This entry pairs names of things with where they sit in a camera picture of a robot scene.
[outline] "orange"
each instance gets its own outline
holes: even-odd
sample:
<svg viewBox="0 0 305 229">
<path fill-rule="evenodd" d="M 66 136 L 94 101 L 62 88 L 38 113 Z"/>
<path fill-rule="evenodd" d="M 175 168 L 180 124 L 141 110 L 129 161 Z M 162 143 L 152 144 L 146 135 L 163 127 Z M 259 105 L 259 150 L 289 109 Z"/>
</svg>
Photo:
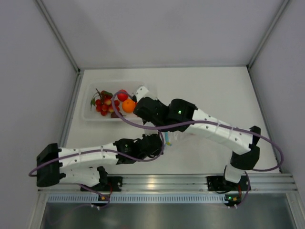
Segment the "orange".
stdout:
<svg viewBox="0 0 305 229">
<path fill-rule="evenodd" d="M 123 103 L 122 103 L 122 109 L 123 111 L 125 111 L 126 113 L 132 113 L 133 110 L 135 108 L 135 102 L 131 99 L 126 99 Z"/>
</svg>

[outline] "gray wall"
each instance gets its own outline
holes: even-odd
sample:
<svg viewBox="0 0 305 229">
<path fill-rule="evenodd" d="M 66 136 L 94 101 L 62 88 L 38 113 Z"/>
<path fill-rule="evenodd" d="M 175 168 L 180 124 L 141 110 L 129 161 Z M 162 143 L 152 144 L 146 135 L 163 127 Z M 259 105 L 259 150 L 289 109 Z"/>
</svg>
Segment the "gray wall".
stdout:
<svg viewBox="0 0 305 229">
<path fill-rule="evenodd" d="M 27 176 L 59 138 L 75 72 L 31 0 L 0 3 L 0 228 L 26 228 L 36 198 Z"/>
<path fill-rule="evenodd" d="M 246 65 L 282 0 L 43 0 L 81 68 Z"/>
<path fill-rule="evenodd" d="M 305 202 L 305 1 L 292 1 L 253 67 L 276 142 Z"/>
</svg>

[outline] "red tomato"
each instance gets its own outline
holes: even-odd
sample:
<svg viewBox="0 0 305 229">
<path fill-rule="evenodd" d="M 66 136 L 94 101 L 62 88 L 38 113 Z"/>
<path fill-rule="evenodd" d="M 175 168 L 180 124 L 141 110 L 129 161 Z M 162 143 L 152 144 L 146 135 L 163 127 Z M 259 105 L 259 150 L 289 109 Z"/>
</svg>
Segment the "red tomato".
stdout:
<svg viewBox="0 0 305 229">
<path fill-rule="evenodd" d="M 107 106 L 106 104 L 103 104 L 103 105 L 101 106 L 101 110 L 102 110 L 102 111 L 108 111 L 108 106 Z"/>
<path fill-rule="evenodd" d="M 102 104 L 102 102 L 101 102 L 101 100 L 100 99 L 97 99 L 96 101 L 95 101 L 95 105 L 101 105 Z"/>
<path fill-rule="evenodd" d="M 97 105 L 96 108 L 95 108 L 95 110 L 96 110 L 97 112 L 100 112 L 100 111 L 102 110 L 102 106 L 101 106 L 101 105 Z"/>
<path fill-rule="evenodd" d="M 126 94 L 118 94 L 118 99 L 120 101 L 124 102 L 126 99 L 128 99 L 128 95 L 126 95 Z"/>
<path fill-rule="evenodd" d="M 106 116 L 107 115 L 107 111 L 101 111 L 101 115 Z"/>
<path fill-rule="evenodd" d="M 114 105 L 115 105 L 115 106 L 120 105 L 120 101 L 119 101 L 119 100 L 114 100 Z"/>
</svg>

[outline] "clear plastic container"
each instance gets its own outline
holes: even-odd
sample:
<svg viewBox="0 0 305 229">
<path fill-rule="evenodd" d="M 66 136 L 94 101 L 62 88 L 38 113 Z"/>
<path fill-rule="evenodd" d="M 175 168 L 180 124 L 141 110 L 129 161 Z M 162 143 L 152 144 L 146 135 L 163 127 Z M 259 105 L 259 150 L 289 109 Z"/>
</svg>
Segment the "clear plastic container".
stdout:
<svg viewBox="0 0 305 229">
<path fill-rule="evenodd" d="M 156 87 L 152 85 L 147 85 L 141 81 L 124 81 L 124 80 L 113 80 L 113 81 L 98 81 L 93 82 L 88 85 L 86 92 L 84 94 L 84 99 L 82 102 L 81 116 L 85 121 L 95 121 L 95 122 L 121 122 L 120 118 L 110 118 L 110 114 L 106 116 L 102 116 L 100 112 L 95 110 L 95 107 L 92 106 L 90 110 L 90 102 L 93 95 L 96 93 L 96 89 L 99 91 L 105 90 L 112 94 L 117 91 L 124 89 L 129 94 L 133 94 L 140 86 L 145 86 L 150 90 L 153 94 L 157 96 Z M 124 117 L 130 121 L 141 121 L 141 118 L 137 117 L 133 113 L 125 113 L 122 109 L 122 102 L 119 105 L 120 112 Z"/>
<path fill-rule="evenodd" d="M 165 141 L 165 149 L 168 150 L 176 150 L 181 147 L 188 147 L 189 145 L 196 144 L 200 142 L 198 136 L 183 133 L 180 131 L 176 132 L 165 132 L 162 133 Z"/>
</svg>

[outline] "metal frame edge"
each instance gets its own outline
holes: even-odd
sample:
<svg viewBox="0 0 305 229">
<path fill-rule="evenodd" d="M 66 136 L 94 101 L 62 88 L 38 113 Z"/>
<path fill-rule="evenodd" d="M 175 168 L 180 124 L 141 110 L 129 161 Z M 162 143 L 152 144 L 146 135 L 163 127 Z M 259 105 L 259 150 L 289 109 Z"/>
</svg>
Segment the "metal frame edge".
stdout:
<svg viewBox="0 0 305 229">
<path fill-rule="evenodd" d="M 57 29 L 57 26 L 54 23 L 54 20 L 52 19 L 49 11 L 47 10 L 47 8 L 45 6 L 45 4 L 43 3 L 42 0 L 34 0 L 34 2 L 36 3 L 39 11 L 42 13 L 42 15 L 45 18 L 47 24 L 49 25 L 51 31 L 53 32 L 54 36 L 56 37 L 60 47 L 62 48 L 64 53 L 67 55 L 71 65 L 73 66 L 73 68 L 75 69 L 76 72 L 79 72 L 80 69 L 79 69 L 73 55 L 71 54 L 66 42 L 62 38 L 62 35 L 60 34 L 59 30 Z"/>
<path fill-rule="evenodd" d="M 266 32 L 264 33 L 261 41 L 259 42 L 257 48 L 255 49 L 255 52 L 253 54 L 253 56 L 251 57 L 247 68 L 251 69 L 252 66 L 254 65 L 258 55 L 261 53 L 263 47 L 265 46 L 265 44 L 268 42 L 270 35 L 272 34 L 272 32 L 274 31 L 276 25 L 278 24 L 278 22 L 280 21 L 281 17 L 283 16 L 284 12 L 286 11 L 286 9 L 288 8 L 289 4 L 292 2 L 292 0 L 283 0 L 280 7 L 278 8 L 275 16 L 273 17 L 270 25 L 268 26 L 268 29 L 266 30 Z"/>
<path fill-rule="evenodd" d="M 305 209 L 299 193 L 287 193 L 287 200 L 297 229 L 305 228 Z"/>
<path fill-rule="evenodd" d="M 71 98 L 69 100 L 70 102 L 68 104 L 68 108 L 67 108 L 67 112 L 66 112 L 66 115 L 65 115 L 61 136 L 60 136 L 60 139 L 59 139 L 59 146 L 60 147 L 64 147 L 67 143 L 67 138 L 68 138 L 68 135 L 69 135 L 69 130 L 70 130 L 71 122 L 72 122 L 72 117 L 73 117 L 73 114 L 74 114 L 76 100 L 78 98 L 78 94 L 79 94 L 79 91 L 80 91 L 81 81 L 82 81 L 83 75 L 84 75 L 84 71 L 80 71 L 76 76 L 74 88 L 73 88 L 73 91 L 72 91 L 72 94 L 71 94 Z"/>
<path fill-rule="evenodd" d="M 219 174 L 177 174 L 177 175 L 118 175 L 123 177 L 122 193 L 201 193 L 208 191 L 206 177 Z M 295 180 L 291 174 L 249 174 L 251 193 L 290 193 L 297 192 Z M 41 193 L 83 193 L 78 185 L 59 184 L 40 188 Z"/>
<path fill-rule="evenodd" d="M 36 198 L 36 205 L 32 211 L 32 216 L 27 229 L 39 229 L 41 227 L 45 208 L 49 199 L 46 193 L 38 193 Z"/>
</svg>

